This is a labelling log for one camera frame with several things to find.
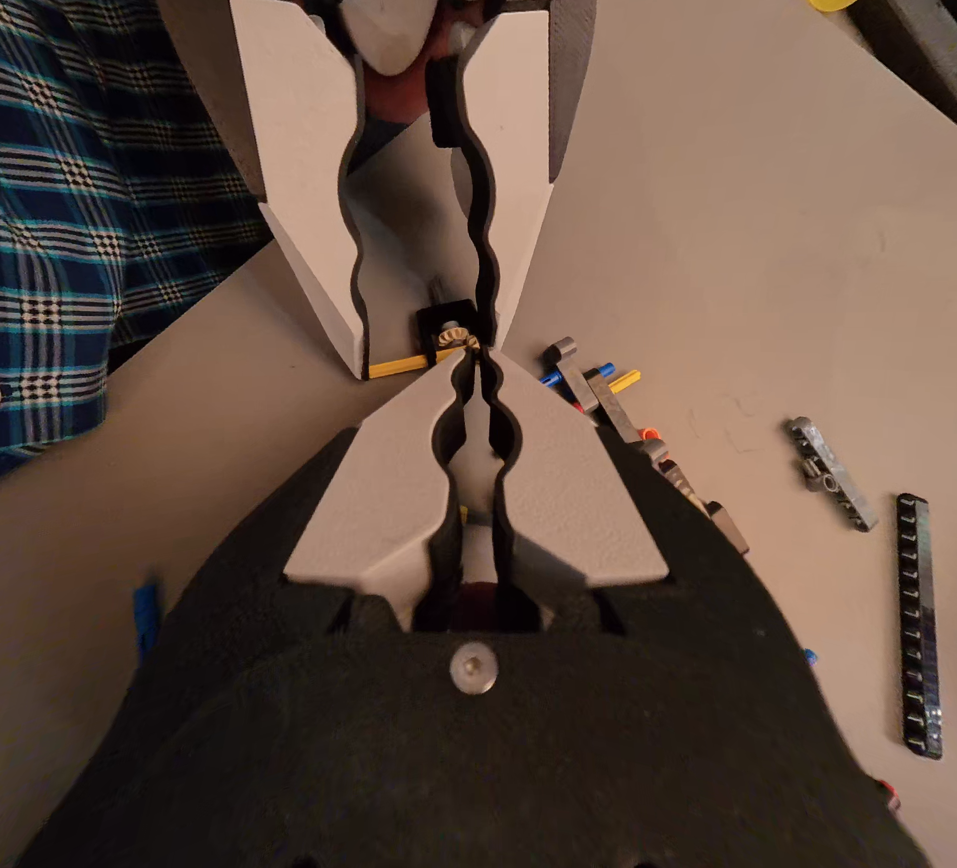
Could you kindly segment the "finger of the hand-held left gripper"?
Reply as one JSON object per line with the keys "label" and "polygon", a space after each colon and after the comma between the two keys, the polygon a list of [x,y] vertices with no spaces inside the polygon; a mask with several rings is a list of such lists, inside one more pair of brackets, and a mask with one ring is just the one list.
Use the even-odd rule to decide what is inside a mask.
{"label": "finger of the hand-held left gripper", "polygon": [[341,199],[364,121],[357,72],[297,4],[230,8],[265,187],[260,210],[332,348],[365,381],[363,248]]}
{"label": "finger of the hand-held left gripper", "polygon": [[549,159],[549,16],[506,11],[430,61],[434,141],[461,150],[471,180],[469,237],[478,256],[477,336],[502,348],[553,191]]}

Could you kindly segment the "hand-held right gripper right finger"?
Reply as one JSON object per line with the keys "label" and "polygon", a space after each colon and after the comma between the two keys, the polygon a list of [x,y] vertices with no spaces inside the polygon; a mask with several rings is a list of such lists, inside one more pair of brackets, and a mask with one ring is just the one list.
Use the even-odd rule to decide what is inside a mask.
{"label": "hand-held right gripper right finger", "polygon": [[555,611],[568,597],[659,582],[669,568],[585,415],[496,349],[480,357],[497,580]]}

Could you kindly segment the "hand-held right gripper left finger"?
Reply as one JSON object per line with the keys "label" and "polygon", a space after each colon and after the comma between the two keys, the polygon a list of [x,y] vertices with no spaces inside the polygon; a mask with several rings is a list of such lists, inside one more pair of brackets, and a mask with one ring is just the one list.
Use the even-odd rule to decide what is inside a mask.
{"label": "hand-held right gripper left finger", "polygon": [[455,350],[362,422],[285,564],[288,581],[382,597],[400,625],[442,624],[461,581],[449,466],[475,364]]}

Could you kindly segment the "yellow lego axle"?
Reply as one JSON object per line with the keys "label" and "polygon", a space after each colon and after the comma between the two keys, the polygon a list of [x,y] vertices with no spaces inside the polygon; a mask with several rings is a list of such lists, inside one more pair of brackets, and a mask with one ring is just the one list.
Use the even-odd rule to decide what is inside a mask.
{"label": "yellow lego axle", "polygon": [[460,351],[460,348],[444,348],[437,350],[435,359],[430,360],[427,355],[416,355],[403,359],[394,359],[376,364],[371,364],[367,370],[369,380],[387,378],[393,375],[401,375],[410,372],[426,370],[437,365]]}

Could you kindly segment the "black lego frame with gear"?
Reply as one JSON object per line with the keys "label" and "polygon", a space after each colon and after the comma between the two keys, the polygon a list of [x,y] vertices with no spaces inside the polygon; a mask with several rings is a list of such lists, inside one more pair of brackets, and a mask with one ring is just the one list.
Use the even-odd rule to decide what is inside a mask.
{"label": "black lego frame with gear", "polygon": [[426,287],[428,304],[414,314],[414,331],[423,355],[433,360],[437,350],[455,348],[453,339],[460,327],[475,335],[482,347],[494,343],[498,323],[495,310],[478,307],[473,299],[453,298],[439,274],[433,275]]}

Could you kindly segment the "black lego chassis assembly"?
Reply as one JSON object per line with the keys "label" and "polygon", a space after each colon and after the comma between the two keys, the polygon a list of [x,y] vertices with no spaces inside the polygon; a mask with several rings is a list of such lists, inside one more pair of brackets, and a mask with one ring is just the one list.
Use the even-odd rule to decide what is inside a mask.
{"label": "black lego chassis assembly", "polygon": [[669,568],[568,597],[510,676],[520,771],[562,818],[646,847],[890,849],[893,792],[857,765],[774,598],[598,370],[581,402]]}

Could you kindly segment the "blue lego pin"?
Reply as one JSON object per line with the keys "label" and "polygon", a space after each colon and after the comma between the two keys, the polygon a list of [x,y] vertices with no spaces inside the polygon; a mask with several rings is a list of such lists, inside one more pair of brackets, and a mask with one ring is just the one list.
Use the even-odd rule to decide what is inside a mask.
{"label": "blue lego pin", "polygon": [[154,649],[161,630],[161,591],[154,579],[136,587],[132,595],[133,619],[139,663]]}

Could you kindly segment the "grey lego beam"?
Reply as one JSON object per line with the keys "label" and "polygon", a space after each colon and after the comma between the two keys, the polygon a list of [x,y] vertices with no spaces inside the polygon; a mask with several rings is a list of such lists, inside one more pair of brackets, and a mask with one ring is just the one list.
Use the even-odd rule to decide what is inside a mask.
{"label": "grey lego beam", "polygon": [[877,512],[824,439],[817,425],[807,417],[798,417],[786,421],[784,430],[795,448],[797,466],[804,482],[805,477],[801,470],[802,461],[813,458],[822,469],[833,474],[841,487],[838,494],[822,493],[829,495],[834,500],[849,523],[857,531],[863,533],[873,531],[879,524]]}

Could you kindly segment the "long black lego beam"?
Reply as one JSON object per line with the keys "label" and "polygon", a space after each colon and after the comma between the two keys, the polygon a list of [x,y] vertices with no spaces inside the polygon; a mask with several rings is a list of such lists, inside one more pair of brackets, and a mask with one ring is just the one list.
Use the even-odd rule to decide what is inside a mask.
{"label": "long black lego beam", "polygon": [[902,731],[915,755],[944,756],[929,504],[913,493],[896,497]]}

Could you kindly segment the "person's plaid shirt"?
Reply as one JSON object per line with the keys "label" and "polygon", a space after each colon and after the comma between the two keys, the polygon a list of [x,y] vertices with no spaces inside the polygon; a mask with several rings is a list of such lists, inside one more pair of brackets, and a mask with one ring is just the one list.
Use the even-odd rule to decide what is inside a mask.
{"label": "person's plaid shirt", "polygon": [[1,473],[272,241],[156,0],[1,0]]}

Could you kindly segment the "dark grey foam block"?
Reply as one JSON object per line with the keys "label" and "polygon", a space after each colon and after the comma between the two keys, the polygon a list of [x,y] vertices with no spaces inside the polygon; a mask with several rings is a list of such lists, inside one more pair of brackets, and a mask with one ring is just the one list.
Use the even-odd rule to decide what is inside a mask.
{"label": "dark grey foam block", "polygon": [[884,67],[956,120],[956,22],[941,0],[857,0],[847,13]]}

